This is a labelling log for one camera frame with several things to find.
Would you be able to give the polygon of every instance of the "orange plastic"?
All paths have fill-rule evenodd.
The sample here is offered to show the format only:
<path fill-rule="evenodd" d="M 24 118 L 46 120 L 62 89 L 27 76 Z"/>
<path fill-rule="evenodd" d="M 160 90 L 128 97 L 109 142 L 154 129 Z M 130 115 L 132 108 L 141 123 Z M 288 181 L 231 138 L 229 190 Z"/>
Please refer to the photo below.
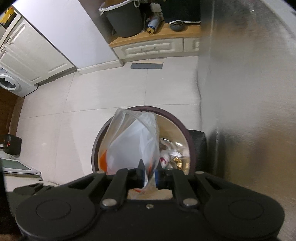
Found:
<path fill-rule="evenodd" d="M 103 153 L 103 155 L 100 157 L 100 160 L 99 160 L 100 168 L 101 168 L 105 173 L 107 173 L 106 156 L 107 156 L 107 150 Z"/>

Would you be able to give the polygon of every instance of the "rope handle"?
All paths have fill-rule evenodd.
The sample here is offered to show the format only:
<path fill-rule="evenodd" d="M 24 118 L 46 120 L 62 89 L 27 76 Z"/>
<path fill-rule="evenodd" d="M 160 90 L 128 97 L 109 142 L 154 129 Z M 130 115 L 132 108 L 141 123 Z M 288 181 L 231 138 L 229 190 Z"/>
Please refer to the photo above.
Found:
<path fill-rule="evenodd" d="M 140 7 L 140 0 L 135 0 L 135 1 L 133 2 L 133 4 L 134 4 L 135 7 Z"/>

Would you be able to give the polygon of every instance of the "trash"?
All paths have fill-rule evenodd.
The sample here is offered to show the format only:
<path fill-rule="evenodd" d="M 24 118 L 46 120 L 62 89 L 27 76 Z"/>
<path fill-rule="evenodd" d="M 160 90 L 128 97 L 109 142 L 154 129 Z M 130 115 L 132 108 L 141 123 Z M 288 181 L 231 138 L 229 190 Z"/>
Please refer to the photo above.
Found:
<path fill-rule="evenodd" d="M 155 113 L 117 109 L 99 148 L 99 167 L 113 175 L 142 159 L 148 181 L 159 161 L 158 140 Z"/>
<path fill-rule="evenodd" d="M 189 172 L 189 150 L 180 143 L 171 142 L 160 138 L 160 164 L 162 168 L 171 170 L 179 169 L 185 174 Z"/>

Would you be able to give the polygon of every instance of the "white floor tile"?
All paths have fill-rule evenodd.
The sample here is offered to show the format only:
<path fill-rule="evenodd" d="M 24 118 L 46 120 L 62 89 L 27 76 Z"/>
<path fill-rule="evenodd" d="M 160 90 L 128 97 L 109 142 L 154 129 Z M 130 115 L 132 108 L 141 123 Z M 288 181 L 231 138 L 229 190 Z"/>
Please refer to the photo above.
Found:
<path fill-rule="evenodd" d="M 197 60 L 197 56 L 165 58 L 162 69 L 149 69 L 145 104 L 199 104 Z"/>
<path fill-rule="evenodd" d="M 144 105 L 146 69 L 120 68 L 76 73 L 65 112 Z"/>
<path fill-rule="evenodd" d="M 39 86 L 25 97 L 20 119 L 63 113 L 74 73 Z"/>
<path fill-rule="evenodd" d="M 54 182 L 55 158 L 61 114 L 45 115 L 19 120 L 17 136 L 22 138 L 18 158 L 41 171 L 46 181 Z"/>
<path fill-rule="evenodd" d="M 91 152 L 96 136 L 117 108 L 62 114 L 55 182 L 64 184 L 92 173 Z"/>
<path fill-rule="evenodd" d="M 187 129 L 200 131 L 199 104 L 154 105 L 177 117 Z"/>

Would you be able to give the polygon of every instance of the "metal screw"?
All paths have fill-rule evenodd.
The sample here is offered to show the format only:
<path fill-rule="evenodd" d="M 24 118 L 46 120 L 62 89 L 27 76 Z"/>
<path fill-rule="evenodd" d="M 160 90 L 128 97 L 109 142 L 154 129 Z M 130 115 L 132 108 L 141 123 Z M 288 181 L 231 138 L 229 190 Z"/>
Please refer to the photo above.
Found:
<path fill-rule="evenodd" d="M 154 205 L 153 205 L 153 204 L 147 204 L 147 205 L 146 205 L 146 208 L 147 208 L 147 209 L 154 208 Z"/>
<path fill-rule="evenodd" d="M 117 204 L 117 201 L 113 198 L 106 198 L 102 201 L 102 204 L 105 206 L 105 207 L 112 207 L 112 206 L 115 206 Z"/>
<path fill-rule="evenodd" d="M 194 206 L 198 204 L 198 201 L 194 198 L 186 198 L 183 200 L 183 204 L 187 207 Z"/>

